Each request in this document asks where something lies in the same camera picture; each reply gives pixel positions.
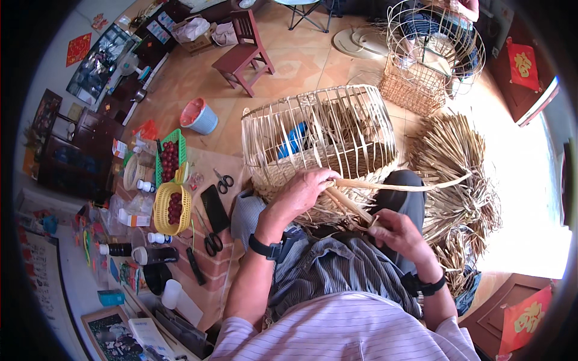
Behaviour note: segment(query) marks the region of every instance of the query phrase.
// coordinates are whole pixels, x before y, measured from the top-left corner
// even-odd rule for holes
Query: black wrist strap
[[[446,276],[443,275],[441,280],[432,284],[423,283],[420,281],[417,275],[413,275],[408,272],[401,278],[401,284],[412,297],[418,296],[417,291],[421,291],[424,296],[433,296],[434,293],[439,291],[444,286],[444,284],[446,284]]]
[[[271,245],[264,245],[255,238],[254,234],[249,236],[249,247],[256,253],[267,257],[267,260],[274,260],[277,263],[282,263],[289,253],[293,244],[298,240],[296,237],[287,237],[283,232],[281,243],[272,243]]]

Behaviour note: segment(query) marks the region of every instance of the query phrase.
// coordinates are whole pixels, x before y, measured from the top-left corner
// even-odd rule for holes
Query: pink striped shirt
[[[396,303],[340,292],[290,308],[259,333],[247,321],[223,321],[211,360],[479,360],[455,317],[436,332]]]

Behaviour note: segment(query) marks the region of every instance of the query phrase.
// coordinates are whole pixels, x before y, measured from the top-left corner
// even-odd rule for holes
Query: smartphone
[[[219,233],[231,225],[227,212],[225,212],[225,207],[223,207],[221,198],[218,195],[217,187],[214,184],[201,193],[201,200],[214,233]]]

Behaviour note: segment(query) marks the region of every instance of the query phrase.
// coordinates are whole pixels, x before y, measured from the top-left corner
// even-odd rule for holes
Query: woven bird cage
[[[393,127],[379,90],[345,85],[316,90],[255,109],[243,116],[243,153],[258,195],[270,202],[299,170],[330,168],[343,178],[382,183],[397,167]],[[372,203],[376,189],[338,187],[360,207]],[[358,224],[331,195],[296,222]]]
[[[445,104],[445,95],[465,94],[486,62],[481,37],[449,0],[423,6],[403,0],[388,9],[390,53],[379,85],[384,98],[422,116]]]

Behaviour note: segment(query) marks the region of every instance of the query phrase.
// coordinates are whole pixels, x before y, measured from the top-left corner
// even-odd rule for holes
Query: red wooden stool
[[[275,69],[273,69],[273,64],[271,64],[271,60],[269,60],[265,48],[263,48],[263,44],[261,44],[261,38],[257,33],[257,25],[253,17],[253,11],[243,10],[231,12],[231,18],[233,19],[233,27],[239,44],[227,51],[212,67],[217,69],[233,88],[239,84],[251,97],[254,97],[255,92],[251,89],[251,86],[264,72],[268,71],[270,74],[273,74],[275,73]],[[253,69],[257,70],[257,60],[265,63],[265,66],[259,69],[251,80],[245,80],[241,72],[249,63],[251,63]]]

